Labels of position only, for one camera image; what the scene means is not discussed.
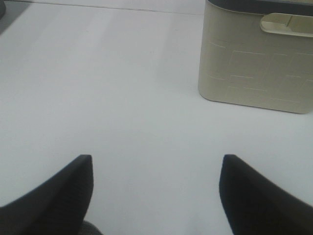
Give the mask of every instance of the white surface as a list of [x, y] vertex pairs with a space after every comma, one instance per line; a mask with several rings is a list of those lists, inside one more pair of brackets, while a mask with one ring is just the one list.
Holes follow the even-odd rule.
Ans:
[[[27, 5], [7, 2], [0, 28]], [[0, 205], [81, 153], [94, 162], [86, 219], [108, 235], [230, 235], [225, 153], [313, 205], [313, 114], [203, 99], [202, 18], [26, 8], [0, 35]]]
[[19, 0], [202, 15], [206, 0]]

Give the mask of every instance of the dark object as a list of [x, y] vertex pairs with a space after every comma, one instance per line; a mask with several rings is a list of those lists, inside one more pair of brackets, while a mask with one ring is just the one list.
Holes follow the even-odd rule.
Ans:
[[2, 18], [2, 16], [5, 13], [5, 5], [4, 5], [4, 1], [0, 0], [0, 19]]
[[208, 0], [225, 10], [270, 14], [285, 13], [292, 15], [313, 16], [313, 4], [308, 0]]
[[0, 234], [101, 235], [83, 222], [92, 191], [91, 156], [81, 155], [36, 189], [0, 208]]
[[313, 235], [313, 208], [225, 155], [220, 196], [234, 235]]

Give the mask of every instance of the beige storage box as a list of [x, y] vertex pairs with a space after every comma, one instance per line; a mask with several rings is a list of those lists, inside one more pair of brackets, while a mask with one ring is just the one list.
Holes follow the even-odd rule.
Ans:
[[313, 110], [313, 0], [206, 0], [200, 94], [294, 113]]

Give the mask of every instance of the box handle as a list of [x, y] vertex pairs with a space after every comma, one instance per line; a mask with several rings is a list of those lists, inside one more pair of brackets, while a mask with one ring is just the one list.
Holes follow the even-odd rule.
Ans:
[[313, 37], [312, 16], [271, 13], [262, 17], [260, 27], [267, 33]]

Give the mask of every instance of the embossed pattern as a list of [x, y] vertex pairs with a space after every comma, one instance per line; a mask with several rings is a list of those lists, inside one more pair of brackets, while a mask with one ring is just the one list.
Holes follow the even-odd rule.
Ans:
[[265, 33], [262, 15], [206, 1], [200, 94], [209, 100], [295, 113], [313, 110], [313, 39]]

